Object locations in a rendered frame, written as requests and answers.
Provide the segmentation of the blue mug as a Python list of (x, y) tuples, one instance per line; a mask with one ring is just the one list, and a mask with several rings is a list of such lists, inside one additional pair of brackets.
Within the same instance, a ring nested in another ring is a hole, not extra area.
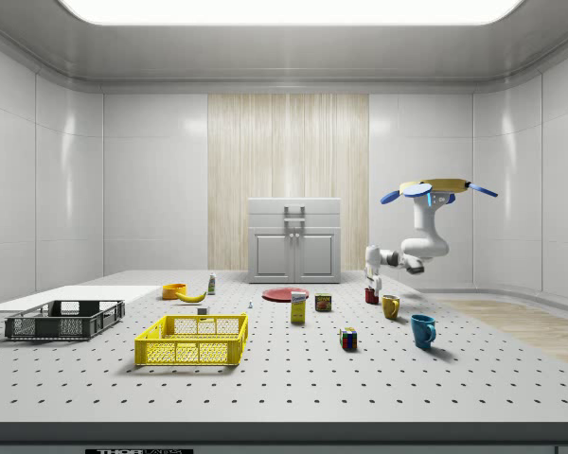
[(435, 319), (422, 314), (411, 317), (411, 327), (414, 334), (416, 347), (430, 349), (436, 338)]

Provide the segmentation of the yellow box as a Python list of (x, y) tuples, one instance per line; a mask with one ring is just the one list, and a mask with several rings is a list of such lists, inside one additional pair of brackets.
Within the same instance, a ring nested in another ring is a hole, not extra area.
[(308, 294), (304, 290), (291, 292), (291, 322), (304, 323)]

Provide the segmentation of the white cabinet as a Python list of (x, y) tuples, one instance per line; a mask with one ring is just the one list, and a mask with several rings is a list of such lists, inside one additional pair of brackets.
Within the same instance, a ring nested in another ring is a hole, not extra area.
[(338, 283), (339, 198), (250, 198), (251, 283)]

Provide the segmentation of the red plate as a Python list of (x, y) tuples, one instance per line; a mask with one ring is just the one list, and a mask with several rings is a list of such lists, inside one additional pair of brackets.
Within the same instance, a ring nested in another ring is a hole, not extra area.
[(305, 299), (310, 295), (310, 293), (303, 288), (268, 288), (262, 292), (262, 298), (266, 301), (276, 303), (290, 303), (292, 301), (292, 295), (295, 292), (304, 294)]

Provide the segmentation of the yellow basket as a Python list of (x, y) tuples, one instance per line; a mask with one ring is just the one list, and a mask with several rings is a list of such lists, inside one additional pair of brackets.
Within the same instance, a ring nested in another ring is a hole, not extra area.
[(237, 365), (248, 315), (166, 315), (134, 340), (137, 365)]

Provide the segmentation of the dark grey basket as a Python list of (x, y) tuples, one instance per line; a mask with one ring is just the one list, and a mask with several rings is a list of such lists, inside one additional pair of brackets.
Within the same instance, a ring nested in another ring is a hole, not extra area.
[(10, 340), (89, 340), (120, 321), (123, 300), (53, 300), (5, 319)]

